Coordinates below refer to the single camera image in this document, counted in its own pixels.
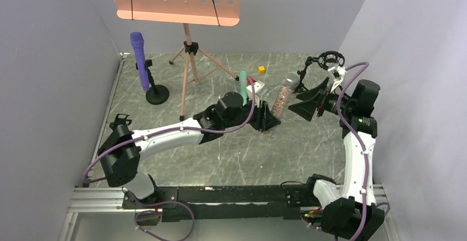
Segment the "black round-base microphone stand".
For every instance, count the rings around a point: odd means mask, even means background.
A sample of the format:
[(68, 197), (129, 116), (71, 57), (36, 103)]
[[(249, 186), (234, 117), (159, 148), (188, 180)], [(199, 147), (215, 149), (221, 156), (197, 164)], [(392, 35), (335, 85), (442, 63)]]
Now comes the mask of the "black round-base microphone stand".
[(152, 60), (145, 60), (145, 68), (148, 74), (150, 84), (149, 90), (145, 93), (145, 98), (146, 101), (151, 105), (160, 105), (168, 100), (170, 92), (166, 86), (155, 83), (152, 73), (149, 69), (149, 67), (151, 67), (152, 65)]

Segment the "purple microphone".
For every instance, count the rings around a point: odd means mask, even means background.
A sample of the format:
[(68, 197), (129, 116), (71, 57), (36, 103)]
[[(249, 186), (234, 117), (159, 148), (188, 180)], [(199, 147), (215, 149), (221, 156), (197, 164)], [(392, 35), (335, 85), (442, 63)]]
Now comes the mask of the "purple microphone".
[(149, 76), (145, 66), (144, 39), (141, 32), (132, 32), (130, 41), (133, 47), (140, 82), (144, 91), (150, 89)]

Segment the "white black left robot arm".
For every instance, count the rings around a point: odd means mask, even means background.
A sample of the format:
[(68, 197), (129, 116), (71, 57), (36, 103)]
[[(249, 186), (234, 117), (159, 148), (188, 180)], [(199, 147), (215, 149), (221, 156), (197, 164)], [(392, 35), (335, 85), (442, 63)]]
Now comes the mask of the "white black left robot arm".
[(176, 124), (147, 130), (115, 124), (97, 158), (104, 180), (110, 187), (129, 190), (139, 200), (148, 198), (156, 193), (156, 183), (141, 170), (142, 160), (178, 147), (211, 142), (247, 124), (264, 132), (268, 108), (265, 101), (244, 103), (239, 93), (229, 92), (205, 111)]

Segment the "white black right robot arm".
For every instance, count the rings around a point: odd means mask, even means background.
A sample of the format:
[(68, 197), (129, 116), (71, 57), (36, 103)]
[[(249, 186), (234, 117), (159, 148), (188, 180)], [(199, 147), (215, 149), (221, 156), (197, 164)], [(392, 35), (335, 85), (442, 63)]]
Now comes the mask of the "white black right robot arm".
[(329, 233), (335, 238), (369, 240), (383, 224), (384, 210), (380, 209), (373, 190), (372, 155), (377, 138), (377, 121), (371, 116), (380, 86), (370, 80), (359, 80), (352, 95), (338, 86), (335, 93), (329, 79), (318, 86), (299, 93), (299, 102), (289, 110), (307, 121), (324, 112), (340, 118), (345, 148), (344, 184), (314, 174), (300, 188), (305, 200), (317, 200), (317, 208), (303, 212), (301, 219), (307, 227)]

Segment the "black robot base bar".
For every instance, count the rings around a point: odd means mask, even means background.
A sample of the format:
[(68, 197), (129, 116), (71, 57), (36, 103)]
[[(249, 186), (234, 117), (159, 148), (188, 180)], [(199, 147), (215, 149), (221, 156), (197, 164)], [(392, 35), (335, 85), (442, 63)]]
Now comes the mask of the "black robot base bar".
[(299, 220), (320, 204), (304, 184), (158, 187), (153, 196), (136, 201), (124, 194), (124, 210), (151, 209), (163, 222), (280, 217)]

